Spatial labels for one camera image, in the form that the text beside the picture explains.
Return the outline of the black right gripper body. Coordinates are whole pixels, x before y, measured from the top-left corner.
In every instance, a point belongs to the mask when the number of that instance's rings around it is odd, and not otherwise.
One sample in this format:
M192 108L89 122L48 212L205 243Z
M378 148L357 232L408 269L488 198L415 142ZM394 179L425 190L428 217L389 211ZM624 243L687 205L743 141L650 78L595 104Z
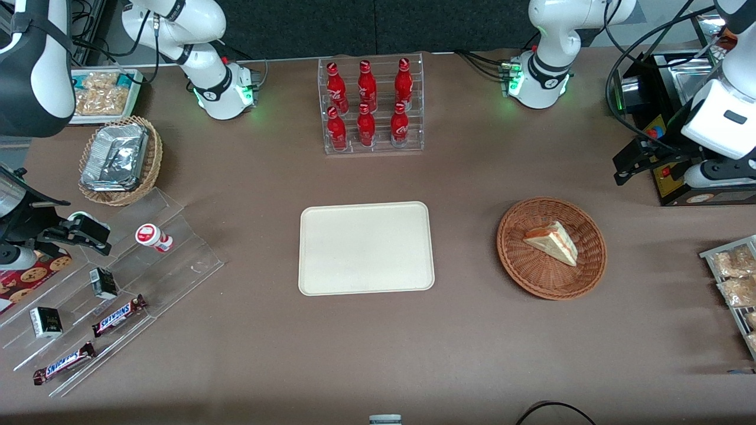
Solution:
M14 205L10 201L2 201L2 245L23 245L27 240L36 240L46 231L58 229L63 221L55 210L58 205L64 205L64 201L58 204L20 201Z

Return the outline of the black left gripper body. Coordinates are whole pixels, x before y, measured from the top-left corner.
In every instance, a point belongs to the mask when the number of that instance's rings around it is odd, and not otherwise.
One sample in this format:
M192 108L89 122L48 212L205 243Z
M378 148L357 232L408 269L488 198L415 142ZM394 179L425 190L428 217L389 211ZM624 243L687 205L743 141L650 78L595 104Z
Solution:
M688 161L692 157L691 151L669 145L658 138L635 137L631 146L639 154L631 169L631 177L671 162Z

